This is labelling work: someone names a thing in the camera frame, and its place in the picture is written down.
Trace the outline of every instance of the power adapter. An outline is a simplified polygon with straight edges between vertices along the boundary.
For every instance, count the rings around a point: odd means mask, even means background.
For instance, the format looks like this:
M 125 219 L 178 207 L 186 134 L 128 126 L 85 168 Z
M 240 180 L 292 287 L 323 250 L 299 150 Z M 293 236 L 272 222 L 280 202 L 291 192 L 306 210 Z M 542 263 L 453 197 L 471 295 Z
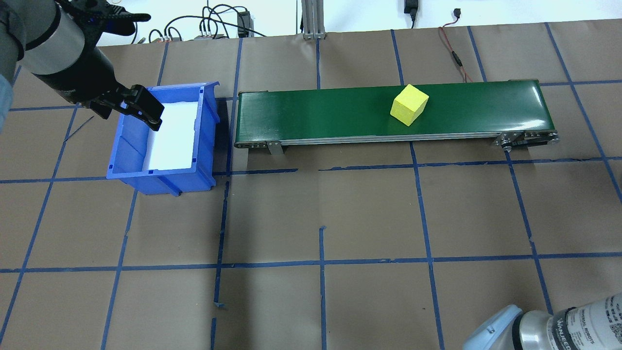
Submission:
M 411 15 L 413 24 L 417 17 L 417 10 L 419 10 L 419 0 L 404 0 L 404 13 Z
M 251 13 L 249 11 L 242 11 L 238 16 L 238 26 L 248 28 L 253 30 L 253 19 L 251 18 Z M 238 28 L 238 37 L 252 37 L 254 36 L 252 32 L 247 31 L 246 29 Z

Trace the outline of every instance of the blue tape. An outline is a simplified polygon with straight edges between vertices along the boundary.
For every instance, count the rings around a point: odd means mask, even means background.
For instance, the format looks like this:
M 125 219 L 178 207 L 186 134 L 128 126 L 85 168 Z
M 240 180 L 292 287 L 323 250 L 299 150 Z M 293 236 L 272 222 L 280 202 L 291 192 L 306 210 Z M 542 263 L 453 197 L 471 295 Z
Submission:
M 166 55 L 169 53 L 169 43 L 164 44 L 164 54 L 162 55 L 162 63 L 160 64 L 160 73 L 157 76 L 157 86 L 162 83 L 162 75 L 164 74 L 164 65 L 166 64 Z
M 574 85 L 594 85 L 594 84 L 619 84 L 622 80 L 592 80 L 587 82 L 572 82 Z
M 116 271 L 115 266 L 84 266 L 84 267 L 31 267 L 26 268 L 27 273 L 31 272 L 100 272 Z
M 214 350 L 216 346 L 216 318 L 211 319 L 211 331 L 210 331 L 210 350 Z
M 19 77 L 19 72 L 22 71 L 22 65 L 19 65 L 17 67 L 17 70 L 15 71 L 15 75 L 13 76 L 13 86 L 15 86 L 15 83 L 17 82 L 17 78 Z
M 322 79 L 320 78 L 320 39 L 315 40 L 315 71 L 317 79 L 317 90 L 319 90 L 322 88 Z
M 52 179 L 0 180 L 0 184 L 31 184 L 34 182 L 52 182 Z
M 434 262 L 487 262 L 504 260 L 529 260 L 533 255 L 483 255 L 472 257 L 433 257 Z M 551 253 L 538 254 L 539 259 L 568 259 L 568 258 L 611 258 L 622 257 L 622 252 L 591 252 L 591 253 Z M 319 265 L 372 265 L 384 263 L 427 263 L 427 258 L 380 258 L 380 259 L 342 259 L 342 260 L 296 260 L 290 262 L 264 263 L 215 263 L 182 264 L 182 265 L 135 265 L 123 266 L 122 271 L 163 271 L 163 270 L 209 270 L 220 268 L 267 268 L 267 267 L 294 267 Z M 19 268 L 0 268 L 0 273 L 19 273 Z M 100 272 L 116 271 L 114 266 L 87 266 L 87 267 L 33 267 L 26 268 L 25 273 L 45 272 Z
M 20 179 L 20 180 L 0 180 L 0 184 L 31 184 L 35 182 L 71 182 L 71 181 L 99 181 L 107 180 L 105 176 L 91 177 L 60 177 L 56 179 Z
M 607 160 L 607 156 L 605 155 L 605 150 L 603 149 L 602 145 L 600 144 L 600 141 L 598 140 L 598 137 L 596 136 L 596 131 L 594 130 L 594 127 L 592 126 L 592 123 L 590 122 L 587 112 L 585 111 L 585 107 L 583 107 L 583 103 L 581 102 L 581 99 L 579 98 L 577 89 L 575 88 L 574 85 L 571 85 L 570 88 L 572 89 L 572 93 L 575 95 L 575 99 L 577 100 L 577 104 L 579 105 L 581 114 L 583 115 L 583 118 L 585 119 L 585 123 L 587 124 L 588 128 L 590 129 L 590 133 L 592 134 L 592 137 L 594 138 L 594 142 L 596 143 L 598 152 L 600 152 L 602 161 L 604 162 L 605 168 L 607 169 L 607 173 L 609 173 L 609 177 L 611 178 L 611 183 L 613 185 L 613 188 L 615 189 L 616 194 L 618 195 L 618 200 L 620 200 L 620 203 L 622 204 L 622 191 L 620 190 L 620 185 L 618 184 L 618 180 L 616 179 L 616 176 L 613 174 L 611 165 L 609 165 L 609 161 Z
M 473 165 L 499 165 L 506 164 L 506 161 L 473 161 L 473 162 L 455 162 L 455 163 L 422 163 L 418 164 L 418 168 L 425 168 L 429 166 L 448 166 L 448 165 L 457 165 L 457 166 L 473 166 Z
M 121 252 L 119 252 L 119 261 L 115 268 L 116 273 L 114 274 L 113 290 L 112 290 L 112 294 L 110 294 L 110 303 L 108 304 L 108 313 L 106 315 L 104 333 L 101 337 L 101 350 L 106 349 L 106 342 L 108 341 L 108 330 L 110 329 L 110 319 L 112 318 L 112 315 L 113 315 L 114 299 L 116 298 L 116 291 L 119 287 L 119 278 L 121 277 L 121 271 L 123 270 L 123 259 L 125 258 L 125 249 L 128 246 L 128 232 L 129 232 L 130 226 L 132 225 L 132 218 L 134 217 L 134 208 L 136 207 L 137 196 L 138 196 L 138 191 L 134 190 L 134 194 L 132 195 L 132 202 L 129 205 L 128 221 L 125 226 L 125 234 L 123 235 L 123 243 L 121 244 Z
M 106 176 L 87 176 L 87 177 L 61 177 L 52 179 L 52 182 L 72 182 L 72 181 L 102 181 L 108 180 Z
M 542 294 L 544 295 L 544 303 L 546 304 L 547 311 L 552 314 L 553 307 L 551 307 L 550 303 L 549 290 L 546 287 L 546 282 L 544 281 L 544 274 L 542 273 L 542 267 L 540 266 L 540 259 L 538 258 L 536 243 L 534 243 L 534 241 L 532 240 L 531 226 L 529 225 L 529 219 L 527 218 L 525 203 L 522 200 L 521 189 L 518 186 L 518 180 L 516 179 L 516 173 L 514 172 L 514 166 L 512 165 L 512 159 L 510 158 L 509 153 L 506 153 L 506 159 L 508 160 L 509 173 L 512 177 L 512 182 L 514 184 L 514 191 L 516 193 L 516 199 L 518 200 L 518 206 L 521 209 L 522 221 L 525 225 L 525 231 L 527 232 L 529 245 L 531 246 L 532 257 L 534 259 L 534 263 L 536 264 L 536 271 L 538 273 L 538 279 L 540 280 L 540 287 L 542 288 Z
M 208 270 L 217 268 L 215 263 L 196 263 L 182 265 L 139 265 L 139 266 L 123 266 L 123 271 L 166 271 L 166 270 Z
M 74 131 L 73 133 L 71 133 L 71 135 L 67 136 L 67 138 L 65 139 L 65 142 L 69 141 L 70 138 L 72 138 L 73 135 L 75 135 L 80 129 L 82 129 L 89 121 L 93 120 L 93 118 L 95 118 L 95 116 L 92 116 L 91 118 L 87 119 L 84 123 L 82 123 L 82 125 L 80 125 L 76 131 Z
M 566 75 L 566 79 L 568 79 L 568 82 L 570 84 L 572 84 L 572 79 L 570 78 L 570 73 L 568 72 L 568 68 L 566 67 L 566 64 L 564 63 L 564 59 L 562 58 L 562 53 L 560 52 L 559 47 L 557 47 L 557 43 L 555 41 L 555 38 L 553 37 L 553 32 L 550 30 L 549 23 L 545 22 L 544 26 L 546 27 L 546 31 L 549 34 L 550 42 L 551 42 L 551 44 L 553 44 L 553 48 L 555 49 L 555 53 L 557 54 L 557 58 L 559 59 L 559 62 L 562 64 L 562 69 L 564 70 L 564 74 Z
M 557 46 L 557 42 L 555 41 L 555 37 L 553 37 L 553 32 L 551 31 L 550 26 L 549 26 L 548 23 L 545 23 L 544 25 L 546 26 L 546 30 L 549 33 L 550 41 L 553 44 L 553 47 L 555 48 L 555 53 L 557 54 L 557 58 L 559 59 L 559 62 L 562 65 L 562 68 L 564 69 L 564 74 L 566 74 L 566 78 L 570 82 L 570 89 L 572 90 L 572 94 L 574 95 L 575 100 L 577 101 L 577 104 L 579 105 L 579 109 L 581 110 L 581 114 L 583 115 L 583 119 L 585 119 L 585 123 L 587 124 L 587 127 L 590 130 L 590 133 L 592 134 L 592 138 L 594 139 L 594 142 L 596 143 L 596 147 L 598 148 L 598 152 L 600 153 L 600 156 L 601 156 L 601 158 L 602 158 L 602 160 L 603 160 L 603 162 L 605 164 L 605 168 L 607 169 L 607 173 L 609 173 L 609 177 L 611 178 L 611 183 L 613 184 L 613 188 L 615 189 L 616 194 L 618 195 L 618 200 L 622 204 L 622 190 L 620 189 L 620 185 L 618 184 L 618 180 L 616 179 L 616 176 L 613 174 L 613 170 L 612 170 L 611 166 L 609 165 L 609 161 L 607 160 L 607 156 L 605 154 L 605 150 L 603 149 L 602 145 L 600 144 L 600 141 L 598 140 L 598 137 L 596 136 L 596 131 L 594 130 L 594 127 L 592 126 L 592 123 L 590 122 L 590 118 L 588 117 L 587 112 L 585 111 L 585 107 L 583 106 L 583 103 L 581 102 L 581 98 L 579 98 L 579 95 L 577 93 L 577 89 L 575 88 L 575 83 L 570 78 L 570 73 L 568 71 L 566 63 L 564 62 L 564 58 L 562 57 L 562 53 L 559 50 L 559 47 Z
M 542 87 L 561 87 L 561 86 L 566 86 L 566 85 L 570 85 L 570 82 L 540 83 L 540 86 Z
M 104 333 L 101 337 L 101 350 L 106 349 L 106 343 L 108 342 L 108 331 L 110 330 L 110 320 L 113 317 L 114 300 L 116 298 L 116 291 L 119 288 L 119 278 L 121 277 L 121 267 L 123 266 L 123 258 L 125 256 L 125 248 L 128 245 L 128 235 L 123 236 L 123 244 L 121 245 L 121 253 L 119 254 L 119 262 L 117 263 L 116 273 L 114 274 L 113 291 L 110 294 L 110 302 L 108 303 L 108 312 L 106 314 L 106 323 L 104 324 Z
M 76 113 L 78 109 L 74 107 L 72 117 L 69 120 L 69 124 L 67 125 L 67 131 L 65 132 L 65 138 L 69 135 L 72 130 L 73 121 L 75 120 Z M 56 173 L 58 172 L 58 167 L 60 166 L 60 160 L 63 158 L 63 152 L 65 151 L 66 143 L 60 147 L 60 151 L 58 152 L 58 158 L 56 160 L 56 165 L 54 166 L 54 172 L 52 174 L 52 179 L 56 177 Z M 24 257 L 24 261 L 22 263 L 22 268 L 19 270 L 19 276 L 17 277 L 17 283 L 15 284 L 15 289 L 13 289 L 13 295 L 11 296 L 11 301 L 9 302 L 9 307 L 6 311 L 6 315 L 4 316 L 4 322 L 2 322 L 2 329 L 0 329 L 0 344 L 2 344 L 2 340 L 4 339 L 4 333 L 6 332 L 6 328 L 9 324 L 9 319 L 11 318 L 11 313 L 13 311 L 13 307 L 15 306 L 15 300 L 17 299 L 17 294 L 19 293 L 19 287 L 22 285 L 22 279 L 26 272 L 26 266 L 28 266 L 28 260 L 30 259 L 30 254 L 32 253 L 32 247 L 35 244 L 35 240 L 37 239 L 37 234 L 39 233 L 39 227 L 41 226 L 41 220 L 43 219 L 43 214 L 45 212 L 45 207 L 47 206 L 47 201 L 50 199 L 50 193 L 52 192 L 53 182 L 47 186 L 47 192 L 45 193 L 45 197 L 43 199 L 43 204 L 41 205 L 41 210 L 39 211 L 39 216 L 37 217 L 37 223 L 35 224 L 35 229 L 32 232 L 32 236 L 30 237 L 30 242 L 28 244 L 28 249 L 26 250 L 26 255 Z
M 395 50 L 395 60 L 397 61 L 397 71 L 399 72 L 399 84 L 404 84 L 404 75 L 402 74 L 402 62 L 399 60 L 399 50 L 397 49 L 397 40 L 395 39 L 395 31 L 391 29 L 391 39 L 393 40 L 393 50 Z
M 72 110 L 76 106 L 48 106 L 48 107 L 24 107 L 24 108 L 11 108 L 9 112 L 21 112 L 21 111 L 47 111 L 47 110 Z
M 283 173 L 295 173 L 298 168 L 292 169 L 267 169 L 267 170 L 242 170 L 232 171 L 231 175 L 253 175 L 253 174 L 283 174 Z
M 391 164 L 391 165 L 354 165 L 354 166 L 334 166 L 330 169 L 320 169 L 319 171 L 342 171 L 342 170 L 369 170 L 369 169 L 400 169 L 412 168 L 412 164 Z
M 439 257 L 434 262 L 491 262 L 504 260 L 530 260 L 533 255 L 490 255 L 483 257 Z
M 537 164 L 537 163 L 580 163 L 580 162 L 594 162 L 602 161 L 602 158 L 588 158 L 588 159 L 574 159 L 574 158 L 560 158 L 560 159 L 525 159 L 525 160 L 512 160 L 512 164 Z
M 319 260 L 298 260 L 291 262 L 265 262 L 265 263 L 224 263 L 222 268 L 265 268 L 265 267 L 291 267 L 321 265 Z
M 441 350 L 445 350 L 445 341 L 443 339 L 443 327 L 440 322 L 439 298 L 436 292 L 436 279 L 434 278 L 434 260 L 432 258 L 432 247 L 430 246 L 430 236 L 428 234 L 427 220 L 425 219 L 425 206 L 423 193 L 421 191 L 421 181 L 419 177 L 419 166 L 417 165 L 417 156 L 415 148 L 410 142 L 411 157 L 413 169 L 415 171 L 415 186 L 417 188 L 417 199 L 419 200 L 419 212 L 421 214 L 421 225 L 424 231 L 425 256 L 428 263 L 428 272 L 430 275 L 430 289 L 432 292 L 432 303 L 434 305 L 434 318 L 436 319 L 436 330 L 439 336 L 439 346 Z
M 218 240 L 218 260 L 216 261 L 216 281 L 214 282 L 214 303 L 219 303 L 220 300 L 220 278 L 222 274 L 223 254 L 225 250 L 225 230 L 227 223 L 227 208 L 229 201 L 229 186 L 230 182 L 225 183 L 225 196 L 223 199 L 223 211 L 220 219 L 220 238 Z
M 129 232 L 129 228 L 132 226 L 132 218 L 134 217 L 134 208 L 136 207 L 136 198 L 137 197 L 138 197 L 138 191 L 134 190 L 134 195 L 132 196 L 132 203 L 129 205 L 128 222 L 125 225 L 125 234 L 126 235 Z
M 475 37 L 473 36 L 473 31 L 471 30 L 471 26 L 467 26 L 468 36 L 471 38 L 471 45 L 473 46 L 473 51 L 475 52 L 475 58 L 477 59 L 477 65 L 480 66 L 481 79 L 485 82 L 488 81 L 486 78 L 486 72 L 484 71 L 484 65 L 481 64 L 480 51 L 477 49 L 477 44 L 475 43 Z
M 540 259 L 611 258 L 622 257 L 622 252 L 540 254 L 538 257 Z
M 238 41 L 238 57 L 235 63 L 235 78 L 233 80 L 233 102 L 231 104 L 231 117 L 229 118 L 229 144 L 227 145 L 227 165 L 226 172 L 231 172 L 231 165 L 233 162 L 233 127 L 236 123 L 236 107 L 238 106 L 238 83 L 239 83 L 239 68 L 242 60 L 242 42 L 243 38 L 239 38 Z
M 324 265 L 324 230 L 326 226 L 320 227 L 320 296 L 322 298 L 320 303 L 321 319 L 322 319 L 322 350 L 327 349 L 327 329 L 326 329 L 326 279 L 325 279 L 325 265 Z

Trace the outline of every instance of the red wire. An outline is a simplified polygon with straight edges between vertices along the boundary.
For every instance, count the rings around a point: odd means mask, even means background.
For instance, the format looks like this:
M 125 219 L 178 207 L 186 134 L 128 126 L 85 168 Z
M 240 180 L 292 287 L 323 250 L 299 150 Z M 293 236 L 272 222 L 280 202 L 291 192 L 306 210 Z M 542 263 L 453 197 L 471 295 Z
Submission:
M 441 33 L 443 33 L 443 36 L 445 37 L 445 42 L 447 43 L 447 46 L 449 47 L 449 51 L 453 52 L 453 47 L 452 45 L 449 43 L 449 38 L 447 37 L 447 34 L 445 33 L 445 27 L 446 26 L 451 26 L 452 24 L 456 24 L 456 22 L 458 22 L 459 18 L 456 18 L 455 21 L 453 22 L 449 22 L 449 23 L 445 23 L 442 27 L 439 27 Z M 471 83 L 473 82 L 473 79 L 471 79 L 471 77 L 469 76 L 469 74 L 467 73 L 467 71 L 465 70 L 464 67 L 460 67 L 460 70 L 465 74 L 465 76 L 471 81 Z

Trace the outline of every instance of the conveyor belt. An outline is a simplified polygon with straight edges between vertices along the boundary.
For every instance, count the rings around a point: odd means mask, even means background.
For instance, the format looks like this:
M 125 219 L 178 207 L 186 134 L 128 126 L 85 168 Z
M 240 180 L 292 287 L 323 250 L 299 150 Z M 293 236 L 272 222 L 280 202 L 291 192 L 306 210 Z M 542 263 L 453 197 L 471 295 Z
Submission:
M 235 146 L 488 137 L 498 137 L 500 146 L 529 146 L 557 140 L 536 80 L 416 87 L 430 99 L 411 126 L 389 114 L 403 86 L 241 93 Z

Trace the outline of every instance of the yellow cube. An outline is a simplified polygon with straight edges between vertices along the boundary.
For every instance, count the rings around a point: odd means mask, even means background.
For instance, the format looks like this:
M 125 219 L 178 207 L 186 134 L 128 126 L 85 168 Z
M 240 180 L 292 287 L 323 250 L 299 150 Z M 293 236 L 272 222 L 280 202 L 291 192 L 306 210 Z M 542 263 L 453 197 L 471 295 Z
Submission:
M 421 92 L 421 90 L 408 84 L 393 100 L 391 115 L 406 124 L 406 126 L 410 126 L 424 111 L 428 98 L 430 97 Z

